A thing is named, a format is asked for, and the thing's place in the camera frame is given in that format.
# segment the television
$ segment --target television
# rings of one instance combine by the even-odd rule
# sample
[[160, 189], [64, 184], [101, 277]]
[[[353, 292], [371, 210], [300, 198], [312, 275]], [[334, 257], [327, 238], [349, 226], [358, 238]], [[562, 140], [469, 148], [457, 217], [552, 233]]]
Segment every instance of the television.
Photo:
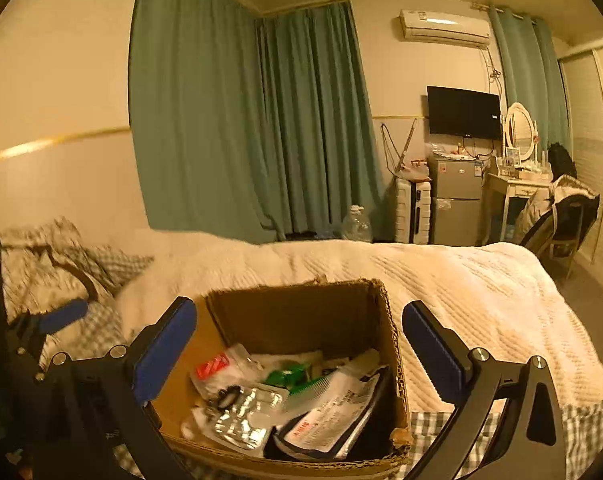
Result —
[[499, 96], [428, 86], [430, 133], [500, 140]]

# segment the floor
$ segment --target floor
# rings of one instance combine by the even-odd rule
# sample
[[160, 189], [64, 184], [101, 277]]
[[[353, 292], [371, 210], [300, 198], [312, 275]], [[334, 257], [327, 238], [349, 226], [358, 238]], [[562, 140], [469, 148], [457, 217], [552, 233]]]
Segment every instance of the floor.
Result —
[[553, 262], [542, 261], [542, 264], [557, 283], [566, 303], [588, 330], [603, 363], [603, 287], [577, 263], [573, 263], [567, 280], [563, 279], [564, 269], [557, 268]]

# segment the gold wall trim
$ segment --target gold wall trim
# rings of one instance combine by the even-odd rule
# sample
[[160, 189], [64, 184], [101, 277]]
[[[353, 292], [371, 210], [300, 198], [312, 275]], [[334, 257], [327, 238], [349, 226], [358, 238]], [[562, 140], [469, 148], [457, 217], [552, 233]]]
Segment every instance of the gold wall trim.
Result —
[[49, 148], [51, 146], [57, 146], [65, 142], [72, 142], [74, 140], [91, 139], [93, 137], [105, 137], [116, 134], [130, 133], [129, 126], [120, 126], [119, 128], [106, 128], [105, 130], [96, 130], [94, 132], [83, 132], [80, 134], [65, 134], [57, 137], [45, 137], [43, 139], [32, 140], [31, 142], [25, 142], [18, 144], [12, 148], [0, 151], [0, 161], [8, 160], [14, 156], [25, 155], [26, 153], [38, 152], [43, 148]]
[[373, 115], [373, 119], [427, 119], [422, 115]]

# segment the cardboard box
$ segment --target cardboard box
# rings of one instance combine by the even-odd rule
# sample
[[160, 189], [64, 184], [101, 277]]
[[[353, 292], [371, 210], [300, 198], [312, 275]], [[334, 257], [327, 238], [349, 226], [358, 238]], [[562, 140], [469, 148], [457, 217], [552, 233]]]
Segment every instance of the cardboard box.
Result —
[[[195, 303], [197, 329], [153, 402], [162, 421], [161, 432], [171, 448], [240, 476], [278, 480], [382, 479], [406, 462], [411, 436], [399, 336], [380, 281], [227, 290], [212, 292]], [[397, 380], [396, 391], [389, 393], [383, 406], [388, 423], [382, 423], [376, 438], [378, 458], [361, 462], [289, 462], [252, 458], [203, 435], [195, 440], [182, 438], [180, 425], [190, 408], [200, 401], [188, 372], [235, 343], [242, 343], [254, 354], [297, 354], [322, 349], [326, 359], [354, 357], [376, 348], [382, 364], [390, 366]]]

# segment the plastic water bottle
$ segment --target plastic water bottle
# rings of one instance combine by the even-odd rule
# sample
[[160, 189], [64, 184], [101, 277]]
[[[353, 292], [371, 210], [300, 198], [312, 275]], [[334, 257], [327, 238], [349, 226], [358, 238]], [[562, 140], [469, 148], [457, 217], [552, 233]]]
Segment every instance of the plastic water bottle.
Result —
[[373, 241], [371, 220], [363, 212], [363, 207], [360, 205], [350, 206], [350, 213], [345, 216], [342, 222], [342, 237], [357, 242]]

